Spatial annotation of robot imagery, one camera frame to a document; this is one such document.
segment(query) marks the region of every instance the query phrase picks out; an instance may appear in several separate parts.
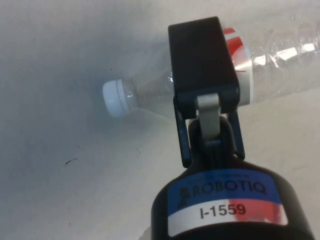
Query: white bottle cap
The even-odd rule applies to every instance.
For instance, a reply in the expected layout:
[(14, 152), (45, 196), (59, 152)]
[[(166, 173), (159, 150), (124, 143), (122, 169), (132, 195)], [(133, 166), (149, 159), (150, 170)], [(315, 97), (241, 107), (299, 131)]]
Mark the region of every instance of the white bottle cap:
[(122, 79), (106, 82), (102, 92), (106, 109), (112, 117), (122, 117), (130, 112)]

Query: white surface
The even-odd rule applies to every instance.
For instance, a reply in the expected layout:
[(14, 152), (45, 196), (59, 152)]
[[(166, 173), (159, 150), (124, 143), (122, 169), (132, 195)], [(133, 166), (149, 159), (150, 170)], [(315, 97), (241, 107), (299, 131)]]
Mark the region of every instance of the white surface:
[[(175, 122), (146, 114), (112, 120), (102, 85), (147, 81), (168, 67), (152, 60), (169, 24), (218, 15), (229, 25), (297, 3), (1, 0), (0, 238), (142, 236), (155, 195), (183, 171)], [(319, 96), (240, 109), (247, 160), (292, 183), (318, 237)]]

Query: plastic water bottle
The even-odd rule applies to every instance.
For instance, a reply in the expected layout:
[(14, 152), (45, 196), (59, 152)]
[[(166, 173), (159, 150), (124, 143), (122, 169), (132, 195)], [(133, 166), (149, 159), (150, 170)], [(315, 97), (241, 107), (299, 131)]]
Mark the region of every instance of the plastic water bottle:
[[(224, 35), (240, 84), (240, 106), (320, 87), (318, 7), (235, 24)], [(169, 52), (166, 57), (170, 62)], [(114, 117), (141, 108), (174, 118), (172, 80), (164, 72), (140, 88), (124, 80), (107, 82), (107, 110)]]

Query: white label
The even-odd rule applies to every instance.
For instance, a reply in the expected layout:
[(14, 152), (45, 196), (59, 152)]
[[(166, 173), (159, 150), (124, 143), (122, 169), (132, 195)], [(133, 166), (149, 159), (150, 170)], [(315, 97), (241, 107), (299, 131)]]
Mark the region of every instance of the white label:
[(252, 199), (213, 200), (189, 206), (170, 215), (168, 234), (174, 237), (191, 229), (231, 222), (287, 225), (288, 219), (284, 207), (271, 202)]

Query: robotiq logo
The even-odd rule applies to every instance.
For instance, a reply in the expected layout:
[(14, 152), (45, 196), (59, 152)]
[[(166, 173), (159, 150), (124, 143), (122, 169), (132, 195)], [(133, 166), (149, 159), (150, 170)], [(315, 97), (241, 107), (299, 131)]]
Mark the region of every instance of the robotiq logo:
[(228, 195), (231, 193), (233, 193), (232, 198), (235, 198), (235, 193), (240, 196), (241, 193), (245, 192), (267, 195), (266, 186), (259, 181), (226, 180), (205, 182), (190, 187), (181, 187), (179, 190), (180, 201), (178, 202), (177, 209), (184, 208), (188, 205), (188, 201), (194, 198), (199, 198), (200, 202), (202, 202), (201, 199), (208, 199), (208, 196), (211, 196), (212, 200), (217, 200), (228, 198)]

